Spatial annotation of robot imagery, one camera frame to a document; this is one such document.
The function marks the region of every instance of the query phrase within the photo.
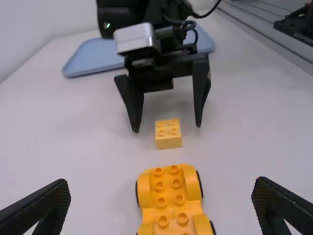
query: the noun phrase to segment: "black machine part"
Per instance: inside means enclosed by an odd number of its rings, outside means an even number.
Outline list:
[[[211,88],[207,53],[197,53],[194,44],[180,48],[180,54],[161,55],[147,64],[125,59],[128,75],[114,78],[125,103],[132,130],[139,132],[144,93],[173,89],[173,78],[192,75],[196,126],[201,127],[206,98]]]
[[[97,0],[97,6],[103,38],[113,38],[115,30],[141,22],[149,22],[155,29],[173,25],[164,19],[163,13],[184,21],[193,12],[187,0]]]
[[[313,1],[275,21],[274,28],[313,47]]]
[[[22,235],[37,222],[33,235],[59,235],[71,197],[64,179],[43,187],[0,211],[0,234]]]
[[[313,234],[313,204],[266,177],[259,177],[252,202],[263,235],[291,235],[284,220],[302,235]]]

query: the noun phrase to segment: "black cable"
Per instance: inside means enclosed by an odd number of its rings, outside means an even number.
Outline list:
[[[195,21],[174,20],[174,19],[169,18],[165,13],[163,13],[162,16],[168,23],[175,25],[175,26],[181,26],[181,28],[186,31],[193,30],[196,27]]]
[[[196,19],[202,19],[202,18],[205,18],[205,17],[211,15],[211,13],[218,7],[218,5],[220,4],[221,1],[222,1],[222,0],[218,0],[218,1],[216,2],[216,4],[212,7],[212,9],[211,9],[209,12],[207,12],[206,14],[200,16],[200,15],[198,15],[196,12],[194,12],[194,13],[192,14],[192,16],[193,16],[194,18],[196,18]]]
[[[195,30],[195,29],[193,29],[192,31],[194,31],[194,33],[195,33],[195,41],[194,41],[194,44],[197,45],[198,38],[199,38],[198,32],[197,32],[197,30]]]

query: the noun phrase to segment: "white wall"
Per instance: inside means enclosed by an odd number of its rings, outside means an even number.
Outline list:
[[[95,0],[0,0],[0,82],[54,37],[96,28]]]

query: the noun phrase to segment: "light blue tray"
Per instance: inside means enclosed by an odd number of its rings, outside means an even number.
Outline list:
[[[199,34],[198,52],[212,52],[215,43],[212,38],[197,25]],[[187,33],[184,44],[195,40],[193,31]],[[65,77],[74,78],[95,72],[103,72],[124,67],[124,57],[116,54],[114,40],[93,38],[83,42],[62,68]]]

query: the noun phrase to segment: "toy car wheel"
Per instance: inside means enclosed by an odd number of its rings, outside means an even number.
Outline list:
[[[201,198],[203,199],[203,190],[202,190],[202,184],[201,184],[200,175],[199,175],[199,172],[198,172],[198,171],[196,171],[196,173],[197,173],[197,177],[198,177],[199,184],[200,184]]]
[[[212,220],[210,220],[210,224],[211,224],[211,227],[213,230],[213,234],[216,235],[216,231],[215,231],[214,224],[213,224]]]
[[[137,183],[138,183],[138,181],[136,181],[136,186],[135,186],[135,191],[136,191],[136,200],[137,200],[137,205],[138,205],[138,207],[140,207],[140,205],[139,205],[139,200],[138,200]]]

